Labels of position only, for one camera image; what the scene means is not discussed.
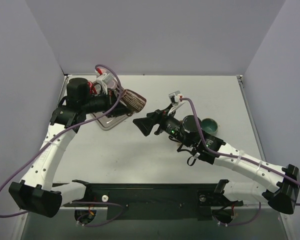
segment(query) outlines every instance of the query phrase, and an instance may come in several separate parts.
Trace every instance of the white table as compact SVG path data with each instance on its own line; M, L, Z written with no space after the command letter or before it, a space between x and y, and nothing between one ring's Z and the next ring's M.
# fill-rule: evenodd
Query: white table
M90 81L95 75L71 75ZM186 163L187 152L177 153L177 144L162 133L145 137L132 123L146 113L170 104L168 94L180 90L194 102L198 117L213 118L219 124L217 137L260 159L253 128L236 76L119 76L122 86L147 99L145 108L109 131L97 123L82 126L69 144L54 177L54 183L79 179L90 183L185 184L236 182L250 179L218 166L197 161ZM191 115L186 103L175 117Z

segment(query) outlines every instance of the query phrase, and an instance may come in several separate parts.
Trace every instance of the robotic arm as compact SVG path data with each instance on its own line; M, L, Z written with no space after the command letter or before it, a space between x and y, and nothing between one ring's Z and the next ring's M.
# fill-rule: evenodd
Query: robotic arm
M103 88L98 94L92 94L85 78L73 78L69 81L66 86L67 96L52 113L42 147L65 128L84 122L87 114L106 112L115 104L116 92L113 89L106 89L107 85L102 84L103 80L108 81L110 77L113 79L110 74L103 73L97 78L97 83ZM119 102L107 117L133 113L134 110ZM81 181L74 180L69 184L52 187L60 160L78 130L79 127L75 127L50 142L49 147L36 158L21 181L11 183L9 193L21 209L51 218L58 212L60 206L84 197L86 186Z
M183 146L191 148L188 152L193 156L194 161L199 159L212 165L222 166L253 180L253 182L221 180L216 189L229 201L268 203L273 209L281 213L293 214L300 187L284 179L284 177L262 168L262 166L267 166L299 181L299 169L296 166L289 164L287 167L282 167L256 159L202 130L206 147L220 154L238 157L212 154L203 146L193 115L186 116L182 121L174 118L176 110L183 104L180 101L182 94L177 91L171 93L169 98L171 104L167 108L163 110L158 109L148 113L144 118L133 120L133 123L140 129L143 135L148 136L154 125L158 124L159 127L154 134L159 135L166 132L170 138L180 142L181 146L177 149L178 152L183 150ZM256 164L242 160L241 158L248 158Z

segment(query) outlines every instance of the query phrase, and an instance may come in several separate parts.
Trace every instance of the screw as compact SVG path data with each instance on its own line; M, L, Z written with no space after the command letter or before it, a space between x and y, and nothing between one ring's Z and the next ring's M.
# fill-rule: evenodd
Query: screw
M200 200L200 202L205 202L207 199L206 199L205 195L200 195L199 200Z

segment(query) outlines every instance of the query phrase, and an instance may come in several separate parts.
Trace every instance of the green bowl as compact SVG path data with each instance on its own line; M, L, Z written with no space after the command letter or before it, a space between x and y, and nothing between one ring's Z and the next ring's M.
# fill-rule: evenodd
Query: green bowl
M218 132L218 123L212 118L205 118L201 121L201 129L208 134L216 134Z

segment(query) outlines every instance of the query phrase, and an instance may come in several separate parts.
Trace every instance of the gray wall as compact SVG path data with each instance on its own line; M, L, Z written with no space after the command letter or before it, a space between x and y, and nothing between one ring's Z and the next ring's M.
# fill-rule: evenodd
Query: gray wall
M267 160L300 168L300 0L285 2L244 77ZM300 207L293 219L300 239Z
M236 75L285 0L26 0L63 71Z
M0 0L0 185L39 149L62 82L26 2ZM5 188L0 213L17 210ZM14 223L15 218L0 219L0 240L10 239Z

